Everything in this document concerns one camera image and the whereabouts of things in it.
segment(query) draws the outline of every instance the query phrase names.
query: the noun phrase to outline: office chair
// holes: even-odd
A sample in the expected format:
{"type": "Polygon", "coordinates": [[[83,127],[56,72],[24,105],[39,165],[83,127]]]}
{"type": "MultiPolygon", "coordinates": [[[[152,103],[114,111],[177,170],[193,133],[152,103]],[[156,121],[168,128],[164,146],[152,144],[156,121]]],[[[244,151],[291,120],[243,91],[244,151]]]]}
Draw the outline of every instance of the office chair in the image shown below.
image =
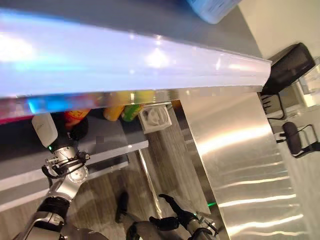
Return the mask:
{"type": "Polygon", "coordinates": [[[271,107],[268,105],[270,103],[268,98],[277,95],[282,110],[282,117],[270,117],[268,119],[284,120],[287,118],[287,114],[279,92],[289,87],[294,81],[313,68],[315,61],[308,48],[301,42],[287,47],[269,60],[272,61],[271,73],[260,94],[261,101],[264,111],[266,111],[267,108],[271,107]]]}
{"type": "Polygon", "coordinates": [[[283,143],[286,142],[288,145],[288,148],[290,150],[290,153],[293,157],[296,159],[299,159],[307,154],[313,153],[315,151],[320,151],[320,142],[318,140],[318,136],[316,134],[315,128],[312,124],[309,124],[302,129],[298,130],[297,126],[293,122],[286,122],[282,125],[282,129],[284,133],[280,133],[280,137],[285,137],[285,139],[279,139],[276,140],[276,143],[283,143]],[[308,139],[308,136],[304,129],[310,127],[312,129],[312,132],[314,134],[314,137],[316,141],[314,143],[310,144],[310,141],[308,139]],[[300,139],[299,132],[302,132],[305,136],[305,139],[307,141],[308,146],[302,148],[302,143],[300,139]]]}

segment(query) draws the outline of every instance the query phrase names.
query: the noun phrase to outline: green indicator light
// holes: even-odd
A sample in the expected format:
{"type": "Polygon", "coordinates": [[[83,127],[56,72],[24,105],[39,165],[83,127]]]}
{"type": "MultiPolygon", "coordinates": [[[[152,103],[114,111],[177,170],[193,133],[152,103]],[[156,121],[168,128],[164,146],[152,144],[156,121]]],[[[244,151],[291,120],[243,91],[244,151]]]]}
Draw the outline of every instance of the green indicator light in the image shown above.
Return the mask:
{"type": "Polygon", "coordinates": [[[214,205],[216,205],[216,204],[217,204],[216,202],[208,203],[208,207],[214,206],[214,205]]]}

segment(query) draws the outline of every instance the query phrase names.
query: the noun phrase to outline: gray floor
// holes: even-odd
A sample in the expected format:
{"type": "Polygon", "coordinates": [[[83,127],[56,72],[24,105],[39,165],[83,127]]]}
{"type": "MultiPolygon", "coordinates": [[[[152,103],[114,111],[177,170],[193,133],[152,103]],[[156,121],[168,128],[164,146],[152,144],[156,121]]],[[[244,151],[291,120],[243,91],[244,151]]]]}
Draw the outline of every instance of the gray floor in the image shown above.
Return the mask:
{"type": "MultiPolygon", "coordinates": [[[[187,152],[174,111],[169,111],[172,126],[147,135],[149,148],[143,155],[157,194],[176,197],[189,211],[210,213],[196,171],[187,152]]],[[[83,184],[69,210],[69,221],[79,228],[90,228],[109,239],[125,239],[122,224],[114,222],[117,197],[129,193],[128,209],[141,219],[156,216],[152,194],[136,152],[128,155],[129,166],[83,184]]],[[[12,239],[25,226],[37,209],[40,199],[0,213],[0,240],[12,239]]],[[[171,215],[168,205],[160,199],[163,217],[171,215]]],[[[183,239],[188,233],[177,230],[183,239]]]]}

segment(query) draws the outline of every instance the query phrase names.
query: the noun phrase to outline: metal rod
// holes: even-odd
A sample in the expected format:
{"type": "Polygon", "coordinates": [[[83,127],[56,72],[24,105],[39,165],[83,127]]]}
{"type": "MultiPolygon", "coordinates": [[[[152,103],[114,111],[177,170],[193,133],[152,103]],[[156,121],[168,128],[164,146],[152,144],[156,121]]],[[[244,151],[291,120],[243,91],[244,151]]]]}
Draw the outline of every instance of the metal rod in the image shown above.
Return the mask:
{"type": "Polygon", "coordinates": [[[162,211],[161,211],[160,204],[159,204],[159,201],[158,201],[158,196],[156,194],[156,190],[154,188],[154,185],[152,183],[151,177],[149,175],[149,171],[148,171],[148,168],[147,168],[147,164],[146,164],[144,155],[143,155],[141,149],[139,149],[138,152],[139,152],[139,157],[140,157],[141,162],[142,162],[144,174],[145,174],[146,180],[148,182],[149,189],[150,189],[150,191],[152,193],[152,198],[153,198],[153,203],[154,203],[154,206],[155,206],[156,214],[157,214],[158,218],[162,218],[162,211]]]}
{"type": "Polygon", "coordinates": [[[171,105],[171,102],[165,101],[165,102],[157,102],[157,103],[147,103],[144,106],[145,107],[156,107],[156,106],[164,106],[164,105],[171,105]]]}

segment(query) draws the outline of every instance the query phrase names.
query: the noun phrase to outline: bottle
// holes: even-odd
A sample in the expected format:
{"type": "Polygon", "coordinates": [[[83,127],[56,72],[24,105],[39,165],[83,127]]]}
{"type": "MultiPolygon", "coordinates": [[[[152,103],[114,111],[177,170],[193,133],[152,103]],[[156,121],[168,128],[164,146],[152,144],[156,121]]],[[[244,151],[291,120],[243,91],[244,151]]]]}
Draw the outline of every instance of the bottle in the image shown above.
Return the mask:
{"type": "Polygon", "coordinates": [[[241,0],[187,0],[196,14],[209,24],[217,24],[241,0]]]}
{"type": "Polygon", "coordinates": [[[90,112],[90,109],[80,109],[75,111],[66,111],[63,116],[65,120],[65,127],[70,130],[74,125],[80,123],[82,119],[90,112]]]}
{"type": "Polygon", "coordinates": [[[115,122],[118,120],[120,114],[124,110],[125,106],[111,106],[111,107],[106,107],[103,110],[103,116],[105,119],[115,122]]]}
{"type": "Polygon", "coordinates": [[[124,121],[131,122],[143,108],[144,104],[125,106],[123,112],[121,113],[121,117],[124,121]]]}

